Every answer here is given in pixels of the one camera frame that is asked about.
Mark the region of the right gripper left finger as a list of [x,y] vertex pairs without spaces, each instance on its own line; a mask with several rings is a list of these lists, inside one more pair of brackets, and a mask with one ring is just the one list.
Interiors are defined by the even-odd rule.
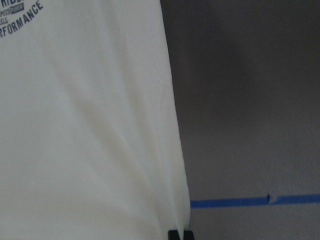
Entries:
[[168,240],[180,240],[180,235],[178,230],[169,230],[168,233]]

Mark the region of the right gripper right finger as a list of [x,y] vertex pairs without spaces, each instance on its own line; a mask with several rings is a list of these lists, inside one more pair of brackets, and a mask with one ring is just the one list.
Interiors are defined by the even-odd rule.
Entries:
[[183,240],[195,240],[195,236],[192,230],[185,230],[183,232]]

